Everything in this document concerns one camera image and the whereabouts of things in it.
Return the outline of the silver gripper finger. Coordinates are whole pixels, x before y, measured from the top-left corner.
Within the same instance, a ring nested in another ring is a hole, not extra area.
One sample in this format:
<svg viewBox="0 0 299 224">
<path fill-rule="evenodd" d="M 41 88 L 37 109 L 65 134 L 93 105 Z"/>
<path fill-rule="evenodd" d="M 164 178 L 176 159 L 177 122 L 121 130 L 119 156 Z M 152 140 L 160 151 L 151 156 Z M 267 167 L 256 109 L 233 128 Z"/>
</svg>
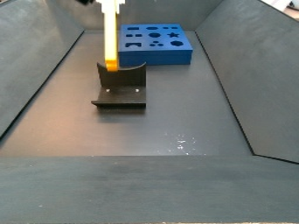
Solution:
<svg viewBox="0 0 299 224">
<path fill-rule="evenodd" d="M 103 4 L 103 0 L 96 0 L 96 3 L 100 5 L 101 11 L 104 11 L 105 7 L 104 7 L 104 4 Z"/>
<path fill-rule="evenodd" d="M 125 4 L 127 0 L 116 0 L 116 14 L 120 13 L 120 5 Z"/>
</svg>

